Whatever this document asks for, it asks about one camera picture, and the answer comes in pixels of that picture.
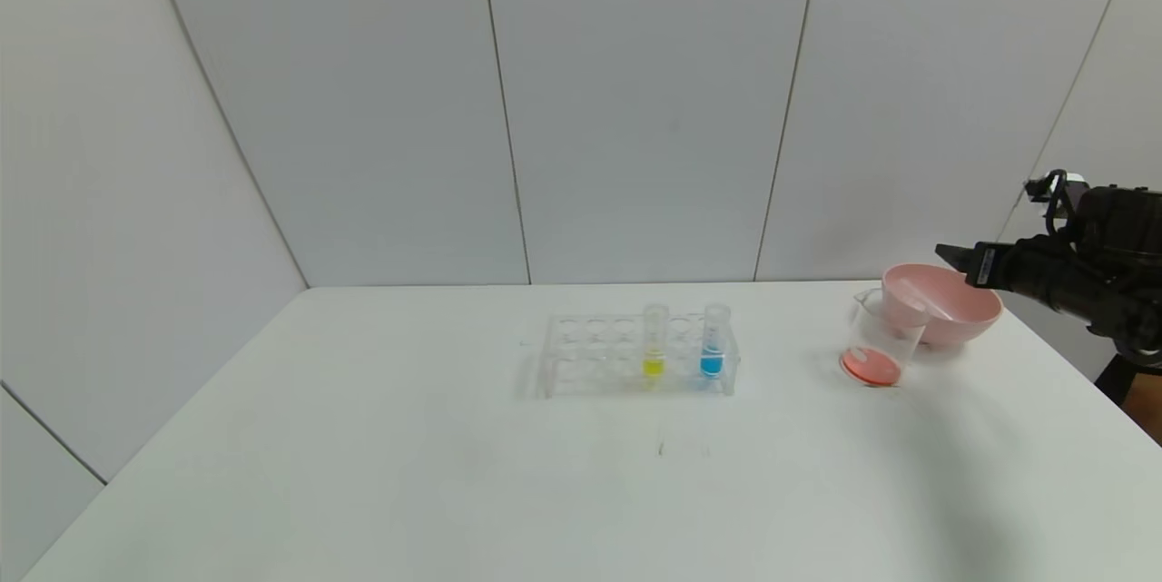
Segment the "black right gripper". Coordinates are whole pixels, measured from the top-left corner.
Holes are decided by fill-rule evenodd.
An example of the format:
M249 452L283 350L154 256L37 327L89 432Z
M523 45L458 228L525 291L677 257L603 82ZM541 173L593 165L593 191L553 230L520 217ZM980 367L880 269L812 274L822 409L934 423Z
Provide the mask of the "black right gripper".
M977 242L974 247L938 243L935 256L967 283L1005 290L1066 312L1062 283L1070 275L1070 247L1050 235L1034 235L1013 243Z

